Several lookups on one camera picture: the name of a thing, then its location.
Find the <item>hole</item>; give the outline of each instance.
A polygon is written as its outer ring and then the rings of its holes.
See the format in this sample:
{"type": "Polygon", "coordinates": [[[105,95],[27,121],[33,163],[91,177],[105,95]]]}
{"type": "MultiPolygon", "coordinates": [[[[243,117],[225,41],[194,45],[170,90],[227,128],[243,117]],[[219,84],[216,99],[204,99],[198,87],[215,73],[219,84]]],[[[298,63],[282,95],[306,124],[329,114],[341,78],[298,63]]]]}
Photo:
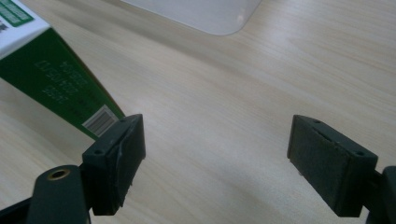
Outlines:
{"type": "Polygon", "coordinates": [[[59,179],[67,177],[69,174],[70,174],[70,170],[67,170],[67,169],[57,170],[57,171],[52,172],[48,176],[48,180],[59,180],[59,179]]]}
{"type": "Polygon", "coordinates": [[[97,149],[97,150],[95,150],[93,153],[94,153],[95,155],[102,155],[102,154],[103,154],[103,151],[97,149]]]}

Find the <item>barcode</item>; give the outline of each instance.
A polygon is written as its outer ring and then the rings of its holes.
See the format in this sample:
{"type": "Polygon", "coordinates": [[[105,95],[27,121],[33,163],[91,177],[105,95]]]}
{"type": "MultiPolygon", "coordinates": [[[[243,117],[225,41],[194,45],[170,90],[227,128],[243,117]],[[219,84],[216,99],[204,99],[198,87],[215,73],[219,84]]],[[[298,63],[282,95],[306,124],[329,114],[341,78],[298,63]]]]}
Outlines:
{"type": "Polygon", "coordinates": [[[7,29],[7,26],[0,21],[0,32],[7,29]]]}
{"type": "Polygon", "coordinates": [[[84,126],[96,136],[100,136],[118,120],[119,119],[107,107],[107,105],[104,105],[89,119],[87,119],[87,121],[85,121],[82,126],[84,126]]]}

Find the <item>wooden table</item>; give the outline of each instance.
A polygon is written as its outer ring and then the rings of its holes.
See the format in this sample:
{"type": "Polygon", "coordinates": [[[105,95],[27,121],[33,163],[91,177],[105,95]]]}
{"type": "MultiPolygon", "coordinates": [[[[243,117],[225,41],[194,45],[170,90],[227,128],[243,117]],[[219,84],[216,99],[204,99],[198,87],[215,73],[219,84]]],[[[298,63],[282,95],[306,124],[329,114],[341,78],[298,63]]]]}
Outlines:
{"type": "MultiPolygon", "coordinates": [[[[214,36],[118,0],[25,0],[127,115],[147,158],[124,207],[93,223],[364,223],[339,218],[286,157],[294,114],[396,164],[396,2],[263,0],[214,36]]],[[[0,81],[0,208],[80,164],[83,133],[0,81]]]]}

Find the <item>white plastic container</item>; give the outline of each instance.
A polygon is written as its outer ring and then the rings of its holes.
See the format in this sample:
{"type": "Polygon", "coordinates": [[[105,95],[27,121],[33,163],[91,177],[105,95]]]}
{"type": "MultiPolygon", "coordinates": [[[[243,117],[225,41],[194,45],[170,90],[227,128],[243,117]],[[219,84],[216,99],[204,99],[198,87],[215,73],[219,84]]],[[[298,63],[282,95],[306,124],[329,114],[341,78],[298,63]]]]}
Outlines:
{"type": "Polygon", "coordinates": [[[262,0],[122,0],[212,35],[239,31],[262,0]]]}

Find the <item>green box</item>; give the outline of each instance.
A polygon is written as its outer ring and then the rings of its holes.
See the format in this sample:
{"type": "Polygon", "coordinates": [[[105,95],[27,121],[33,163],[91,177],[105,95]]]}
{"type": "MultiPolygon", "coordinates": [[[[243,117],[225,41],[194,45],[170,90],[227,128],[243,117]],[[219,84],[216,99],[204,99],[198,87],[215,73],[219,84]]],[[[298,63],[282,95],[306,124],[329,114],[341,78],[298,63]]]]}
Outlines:
{"type": "Polygon", "coordinates": [[[0,0],[0,77],[94,139],[125,117],[55,30],[16,0],[0,0]]]}

